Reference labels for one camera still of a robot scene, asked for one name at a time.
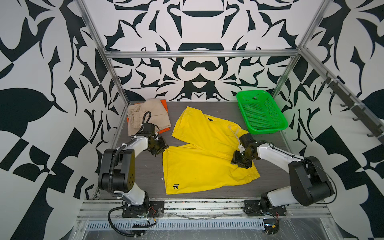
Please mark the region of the yellow shorts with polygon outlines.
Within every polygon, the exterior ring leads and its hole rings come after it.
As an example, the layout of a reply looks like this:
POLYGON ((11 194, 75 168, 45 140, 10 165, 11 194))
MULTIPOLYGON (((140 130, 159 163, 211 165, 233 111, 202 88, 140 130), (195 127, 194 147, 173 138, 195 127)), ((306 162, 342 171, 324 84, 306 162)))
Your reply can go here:
POLYGON ((239 150, 239 137, 245 134, 247 131, 236 123, 187 107, 172 133, 185 144, 169 147, 163 153, 167 195, 245 185, 258 179, 255 164, 245 169, 231 163, 239 150))

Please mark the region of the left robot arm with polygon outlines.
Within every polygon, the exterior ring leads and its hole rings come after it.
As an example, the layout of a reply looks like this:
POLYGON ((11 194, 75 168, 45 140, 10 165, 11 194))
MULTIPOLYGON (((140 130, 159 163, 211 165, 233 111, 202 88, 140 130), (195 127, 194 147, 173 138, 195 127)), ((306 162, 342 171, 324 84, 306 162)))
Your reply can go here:
POLYGON ((149 208, 149 196, 136 184, 135 160, 142 152, 148 151, 157 156, 169 147, 163 137, 158 135, 158 130, 154 124, 144 123, 127 143, 105 150, 98 188, 123 200, 129 207, 146 211, 149 208))

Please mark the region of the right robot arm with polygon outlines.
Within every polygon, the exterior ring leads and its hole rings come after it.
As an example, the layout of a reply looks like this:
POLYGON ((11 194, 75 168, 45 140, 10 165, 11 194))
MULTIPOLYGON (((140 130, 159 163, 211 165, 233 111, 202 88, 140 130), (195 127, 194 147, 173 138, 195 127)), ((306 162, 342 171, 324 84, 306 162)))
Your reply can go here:
POLYGON ((316 157, 296 156, 272 143, 256 141, 251 134, 242 135, 238 141, 239 150, 233 154, 232 165, 250 169, 255 160, 265 160, 289 174, 289 186, 262 194, 260 210, 267 211, 291 204, 308 207, 337 196, 334 181, 316 157))

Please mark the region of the green plastic basket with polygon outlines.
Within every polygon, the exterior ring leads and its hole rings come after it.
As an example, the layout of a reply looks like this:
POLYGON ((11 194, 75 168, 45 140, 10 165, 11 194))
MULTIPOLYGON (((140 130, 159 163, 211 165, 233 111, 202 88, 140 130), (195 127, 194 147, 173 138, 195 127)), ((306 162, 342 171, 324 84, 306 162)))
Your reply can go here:
POLYGON ((241 91, 236 98, 250 134, 273 134, 288 127, 285 116, 268 92, 241 91))

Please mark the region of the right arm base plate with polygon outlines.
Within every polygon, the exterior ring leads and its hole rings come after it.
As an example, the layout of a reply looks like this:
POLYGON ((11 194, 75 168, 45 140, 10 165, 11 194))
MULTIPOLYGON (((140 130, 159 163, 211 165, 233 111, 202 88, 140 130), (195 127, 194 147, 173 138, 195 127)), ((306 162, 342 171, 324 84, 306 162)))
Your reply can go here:
POLYGON ((274 207, 267 199, 261 200, 245 200, 243 212, 249 216, 261 216, 261 215, 276 215, 285 216, 286 207, 274 207))

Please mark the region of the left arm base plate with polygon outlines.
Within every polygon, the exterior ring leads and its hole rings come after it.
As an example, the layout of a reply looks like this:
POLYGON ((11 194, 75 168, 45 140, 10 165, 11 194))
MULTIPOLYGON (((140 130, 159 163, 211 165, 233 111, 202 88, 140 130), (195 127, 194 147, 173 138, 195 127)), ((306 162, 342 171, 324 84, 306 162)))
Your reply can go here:
POLYGON ((165 202, 164 201, 149 201, 144 202, 140 206, 128 206, 125 205, 122 213, 123 218, 155 218, 158 215, 164 213, 165 202))

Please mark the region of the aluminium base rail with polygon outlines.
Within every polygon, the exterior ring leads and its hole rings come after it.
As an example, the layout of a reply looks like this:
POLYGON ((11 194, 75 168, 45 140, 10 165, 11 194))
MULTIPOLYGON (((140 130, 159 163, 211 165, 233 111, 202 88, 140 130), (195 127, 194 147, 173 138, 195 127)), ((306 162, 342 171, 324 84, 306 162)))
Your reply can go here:
MULTIPOLYGON (((175 218, 214 218, 244 217, 245 199, 169 199, 154 200, 164 203, 150 210, 156 210, 158 217, 175 218)), ((84 201, 78 213, 78 220, 101 220, 107 217, 110 209, 121 207, 120 200, 84 201)), ((299 204, 277 209, 281 217, 291 218, 330 218, 332 215, 325 205, 314 204, 304 207, 299 204)))

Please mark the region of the left aluminium frame post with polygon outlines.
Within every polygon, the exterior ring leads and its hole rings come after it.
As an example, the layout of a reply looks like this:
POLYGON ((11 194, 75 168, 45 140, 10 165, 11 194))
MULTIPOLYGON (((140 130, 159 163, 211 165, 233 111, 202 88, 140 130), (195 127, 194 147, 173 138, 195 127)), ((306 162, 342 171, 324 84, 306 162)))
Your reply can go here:
POLYGON ((105 109, 112 110, 118 104, 128 106, 129 101, 112 64, 106 56, 104 46, 84 1, 74 1, 77 9, 70 31, 77 60, 84 66, 81 73, 81 89, 89 102, 103 100, 105 109))

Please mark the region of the aluminium frame post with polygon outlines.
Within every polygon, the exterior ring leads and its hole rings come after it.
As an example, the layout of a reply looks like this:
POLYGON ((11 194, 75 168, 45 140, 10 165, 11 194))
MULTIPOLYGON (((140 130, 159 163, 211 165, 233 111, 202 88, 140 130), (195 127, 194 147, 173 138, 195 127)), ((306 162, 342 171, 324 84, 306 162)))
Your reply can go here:
POLYGON ((278 83, 275 87, 275 89, 272 92, 272 97, 274 99, 277 98, 280 91, 282 90, 283 86, 285 85, 285 82, 288 79, 288 76, 296 66, 297 62, 299 61, 300 57, 304 55, 304 50, 307 48, 307 44, 311 40, 315 30, 320 25, 321 21, 323 20, 327 9, 331 5, 333 1, 331 0, 323 0, 316 11, 315 16, 313 17, 311 23, 309 24, 308 29, 305 31, 305 34, 303 38, 301 39, 300 43, 298 44, 296 48, 296 54, 291 57, 290 62, 288 63, 287 67, 285 68, 285 71, 283 72, 282 76, 279 78, 278 83))
POLYGON ((118 104, 128 106, 129 101, 112 64, 106 56, 104 46, 84 1, 74 1, 77 9, 70 31, 77 60, 84 66, 81 73, 81 89, 89 102, 103 100, 105 109, 112 110, 118 104))

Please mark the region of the aluminium frame crossbar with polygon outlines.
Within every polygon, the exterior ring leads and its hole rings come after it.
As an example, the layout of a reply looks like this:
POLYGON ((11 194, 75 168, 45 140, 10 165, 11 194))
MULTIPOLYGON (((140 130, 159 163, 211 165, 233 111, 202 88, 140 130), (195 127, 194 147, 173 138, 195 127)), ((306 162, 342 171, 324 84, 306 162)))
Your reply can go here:
POLYGON ((125 58, 192 58, 192 57, 292 57, 297 50, 223 50, 223 51, 148 51, 111 52, 105 51, 108 59, 125 58))

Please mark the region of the black wall hook rack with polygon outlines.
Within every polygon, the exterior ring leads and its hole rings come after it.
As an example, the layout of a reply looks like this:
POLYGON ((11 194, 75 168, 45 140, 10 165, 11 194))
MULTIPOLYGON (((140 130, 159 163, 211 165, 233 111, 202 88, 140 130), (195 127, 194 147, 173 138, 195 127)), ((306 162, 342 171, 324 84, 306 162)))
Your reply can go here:
POLYGON ((370 131, 370 134, 367 134, 367 137, 375 137, 378 141, 384 144, 384 123, 364 104, 358 97, 352 93, 351 90, 339 79, 333 79, 329 75, 329 72, 326 74, 320 74, 324 79, 321 83, 322 86, 327 86, 331 89, 330 101, 329 101, 329 111, 331 111, 332 101, 335 96, 337 96, 342 103, 340 107, 344 110, 352 111, 355 115, 353 120, 362 122, 365 127, 370 131))

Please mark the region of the right aluminium frame post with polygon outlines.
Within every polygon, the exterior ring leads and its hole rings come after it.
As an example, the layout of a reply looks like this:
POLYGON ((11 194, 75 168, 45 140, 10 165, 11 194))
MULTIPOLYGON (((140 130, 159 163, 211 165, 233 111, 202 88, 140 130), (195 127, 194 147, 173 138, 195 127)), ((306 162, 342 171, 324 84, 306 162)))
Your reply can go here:
POLYGON ((331 5, 333 1, 331 0, 323 0, 316 11, 315 16, 313 17, 311 23, 309 24, 308 29, 305 31, 305 34, 303 38, 301 39, 300 43, 298 44, 296 48, 296 54, 291 57, 290 62, 288 63, 287 67, 285 68, 285 71, 283 72, 282 76, 279 78, 278 83, 275 87, 275 89, 272 92, 272 97, 274 99, 277 98, 280 91, 282 90, 283 86, 285 85, 285 82, 288 79, 288 76, 296 66, 297 62, 299 61, 300 57, 304 55, 304 50, 307 48, 307 44, 311 40, 315 30, 320 25, 321 21, 323 20, 327 9, 331 5))

